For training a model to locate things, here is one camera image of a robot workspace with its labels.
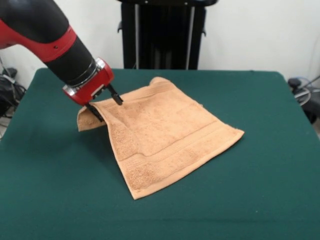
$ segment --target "towel fold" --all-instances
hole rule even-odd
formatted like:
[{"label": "towel fold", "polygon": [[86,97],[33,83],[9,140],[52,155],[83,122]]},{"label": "towel fold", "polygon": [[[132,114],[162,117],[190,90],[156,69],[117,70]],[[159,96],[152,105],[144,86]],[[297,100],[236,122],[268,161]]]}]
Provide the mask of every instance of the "towel fold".
[{"label": "towel fold", "polygon": [[112,99],[92,103],[105,122],[84,107],[77,123],[79,131],[107,124],[115,159],[135,200],[182,179],[244,134],[161,77],[121,97],[122,106]]}]

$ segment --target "black cable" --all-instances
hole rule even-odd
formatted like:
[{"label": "black cable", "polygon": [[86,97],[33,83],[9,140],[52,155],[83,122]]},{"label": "black cable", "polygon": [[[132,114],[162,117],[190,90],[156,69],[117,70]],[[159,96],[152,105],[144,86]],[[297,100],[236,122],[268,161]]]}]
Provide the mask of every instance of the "black cable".
[{"label": "black cable", "polygon": [[303,88],[305,88],[305,87],[307,87],[307,86],[309,86],[310,84],[313,84],[315,81],[317,81],[317,80],[319,80],[320,79],[320,75],[319,76],[317,76],[315,79],[313,79],[312,81],[310,81],[309,83],[307,83],[307,84],[305,84],[305,85],[303,85],[303,86],[301,86],[300,87],[300,89],[303,89]]},{"label": "black cable", "polygon": [[3,95],[0,95],[0,98],[2,98],[3,100],[5,100],[8,104],[10,104],[12,107],[17,107],[17,104],[13,104],[8,98],[6,98]]}]

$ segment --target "cable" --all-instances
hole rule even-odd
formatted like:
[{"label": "cable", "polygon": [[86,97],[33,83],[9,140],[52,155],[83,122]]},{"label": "cable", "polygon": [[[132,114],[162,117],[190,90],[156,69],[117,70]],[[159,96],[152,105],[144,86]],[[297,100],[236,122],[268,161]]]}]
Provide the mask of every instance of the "cable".
[{"label": "cable", "polygon": [[5,67],[4,65],[4,62],[2,61],[2,58],[0,56],[0,64],[1,64],[1,67],[4,69],[4,71],[9,75],[9,77],[11,78],[11,74],[10,72],[8,71],[8,69]]},{"label": "cable", "polygon": [[6,98],[5,96],[3,95],[0,95],[0,98],[2,98],[3,100],[5,100],[8,104],[10,104],[12,107],[16,108],[17,105],[16,104],[13,104],[8,98]]},{"label": "cable", "polygon": [[8,126],[6,126],[6,125],[3,125],[2,123],[0,123],[0,126],[1,127],[4,127],[4,128],[7,128]]},{"label": "cable", "polygon": [[305,84],[305,85],[303,85],[302,87],[300,87],[300,89],[305,88],[305,87],[308,86],[309,84],[313,84],[315,81],[317,81],[317,80],[319,80],[319,79],[320,79],[320,75],[317,76],[315,79],[313,79],[310,83]]},{"label": "cable", "polygon": [[301,97],[304,97],[305,95],[308,95],[307,98],[306,98],[303,102],[300,102],[300,106],[305,105],[305,104],[306,104],[307,102],[309,102],[310,99],[311,99],[311,92],[310,92],[310,90],[307,89],[307,88],[303,88],[303,89],[305,90],[305,92],[301,92],[301,93],[298,93],[298,94],[294,95],[294,97],[295,97],[297,100],[299,100],[299,98],[301,98]]}]

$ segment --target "black device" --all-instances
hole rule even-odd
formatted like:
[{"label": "black device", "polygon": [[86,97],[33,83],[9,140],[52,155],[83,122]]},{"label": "black device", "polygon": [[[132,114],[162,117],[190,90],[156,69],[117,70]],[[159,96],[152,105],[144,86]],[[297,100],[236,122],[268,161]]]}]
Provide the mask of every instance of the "black device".
[{"label": "black device", "polygon": [[7,117],[7,111],[13,107],[16,108],[25,95],[26,89],[14,81],[7,74],[13,73],[11,77],[17,74],[14,68],[5,69],[0,74],[0,118]]},{"label": "black device", "polygon": [[126,69],[198,69],[206,7],[218,0],[119,0]]},{"label": "black device", "polygon": [[320,88],[313,87],[311,82],[302,85],[299,78],[290,78],[288,84],[310,123],[315,123],[318,118],[320,119]]}]

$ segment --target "table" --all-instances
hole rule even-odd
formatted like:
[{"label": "table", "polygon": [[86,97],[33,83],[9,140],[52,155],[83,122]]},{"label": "table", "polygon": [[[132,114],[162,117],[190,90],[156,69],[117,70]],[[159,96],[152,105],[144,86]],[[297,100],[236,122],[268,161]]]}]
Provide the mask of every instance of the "table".
[{"label": "table", "polygon": [[320,143],[279,73],[114,73],[121,94],[165,77],[245,136],[133,200],[106,128],[78,132],[80,107],[40,69],[0,144],[1,240],[320,238]]}]

